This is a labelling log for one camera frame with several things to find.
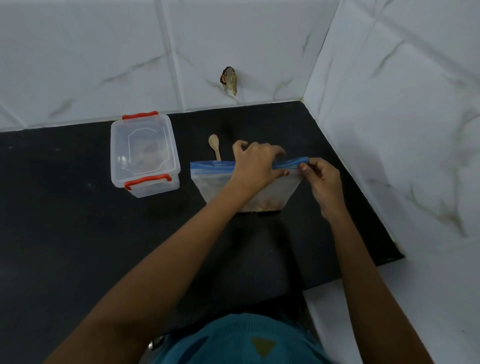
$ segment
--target plastic container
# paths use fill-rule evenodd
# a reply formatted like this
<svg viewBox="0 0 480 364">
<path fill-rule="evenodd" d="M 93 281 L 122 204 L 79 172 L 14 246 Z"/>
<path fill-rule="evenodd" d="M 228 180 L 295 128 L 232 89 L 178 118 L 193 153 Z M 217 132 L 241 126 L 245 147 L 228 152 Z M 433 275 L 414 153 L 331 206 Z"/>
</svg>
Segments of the plastic container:
<svg viewBox="0 0 480 364">
<path fill-rule="evenodd" d="M 124 115 L 110 135 L 112 182 L 136 197 L 180 187 L 180 161 L 167 115 Z"/>
<path fill-rule="evenodd" d="M 292 193 L 302 180 L 298 165 L 308 163 L 307 157 L 296 158 L 284 162 L 276 162 L 273 169 L 286 168 L 290 175 L 275 180 L 261 190 L 240 212 L 277 211 L 283 209 Z M 190 176 L 200 190 L 205 202 L 209 203 L 225 187 L 232 176 L 235 162 L 207 160 L 190 163 Z"/>
</svg>

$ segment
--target ziplock bag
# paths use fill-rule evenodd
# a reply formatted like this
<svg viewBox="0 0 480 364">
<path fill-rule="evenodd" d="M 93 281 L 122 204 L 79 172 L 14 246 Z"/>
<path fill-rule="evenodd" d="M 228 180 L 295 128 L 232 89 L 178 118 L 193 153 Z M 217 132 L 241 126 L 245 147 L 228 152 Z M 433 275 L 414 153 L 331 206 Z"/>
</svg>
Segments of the ziplock bag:
<svg viewBox="0 0 480 364">
<path fill-rule="evenodd" d="M 274 162 L 273 169 L 286 168 L 288 176 L 275 180 L 261 190 L 240 212 L 277 211 L 283 209 L 292 193 L 302 180 L 298 165 L 307 163 L 307 157 Z M 190 163 L 190 176 L 200 190 L 205 202 L 209 203 L 225 187 L 232 176 L 235 162 L 206 160 Z"/>
</svg>

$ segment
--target red latch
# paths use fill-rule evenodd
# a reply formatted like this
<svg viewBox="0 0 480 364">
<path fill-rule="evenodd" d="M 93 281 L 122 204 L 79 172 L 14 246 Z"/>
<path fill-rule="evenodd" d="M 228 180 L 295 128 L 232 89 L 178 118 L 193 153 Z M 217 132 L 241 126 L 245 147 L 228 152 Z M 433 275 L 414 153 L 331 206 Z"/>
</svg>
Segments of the red latch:
<svg viewBox="0 0 480 364">
<path fill-rule="evenodd" d="M 152 116 L 152 115 L 158 115 L 158 111 L 152 111 L 152 112 L 141 112 L 139 114 L 133 114 L 133 115 L 123 115 L 121 117 L 122 120 L 126 119 L 136 119 L 136 118 L 143 118 L 144 116 Z"/>
<path fill-rule="evenodd" d="M 147 181 L 162 180 L 162 179 L 166 179 L 168 182 L 172 181 L 172 178 L 170 177 L 169 174 L 159 174 L 157 176 L 142 177 L 142 178 L 139 178 L 139 179 L 134 180 L 134 181 L 125 182 L 124 187 L 127 190 L 131 191 L 132 190 L 131 186 L 134 186 L 136 184 L 147 182 Z"/>
</svg>

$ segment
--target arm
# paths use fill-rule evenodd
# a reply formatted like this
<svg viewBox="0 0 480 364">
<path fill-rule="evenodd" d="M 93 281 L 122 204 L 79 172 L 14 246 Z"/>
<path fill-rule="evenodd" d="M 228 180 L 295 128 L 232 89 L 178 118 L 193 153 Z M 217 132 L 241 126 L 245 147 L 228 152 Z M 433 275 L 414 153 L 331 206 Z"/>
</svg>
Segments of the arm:
<svg viewBox="0 0 480 364">
<path fill-rule="evenodd" d="M 233 145 L 235 170 L 218 196 L 123 277 L 45 360 L 137 363 L 188 289 L 230 219 L 286 170 L 272 170 L 279 146 Z"/>
<path fill-rule="evenodd" d="M 332 228 L 348 312 L 364 363 L 433 363 L 377 271 L 355 227 L 338 170 L 320 158 L 302 164 L 322 215 Z"/>
</svg>

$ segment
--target black countertop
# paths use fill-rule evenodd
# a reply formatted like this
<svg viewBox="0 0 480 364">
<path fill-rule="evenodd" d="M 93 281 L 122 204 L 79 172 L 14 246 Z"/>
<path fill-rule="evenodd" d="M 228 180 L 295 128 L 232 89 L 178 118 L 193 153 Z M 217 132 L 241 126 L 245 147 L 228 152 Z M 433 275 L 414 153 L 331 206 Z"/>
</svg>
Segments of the black countertop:
<svg viewBox="0 0 480 364">
<path fill-rule="evenodd" d="M 238 139 L 322 157 L 377 265 L 400 259 L 388 233 L 300 102 L 170 115 L 180 189 L 137 199 L 110 179 L 110 122 L 0 133 L 0 357 L 38 363 L 142 258 L 204 205 L 189 163 L 234 160 Z M 238 214 L 160 331 L 340 277 L 328 223 L 303 181 L 279 213 Z"/>
</svg>

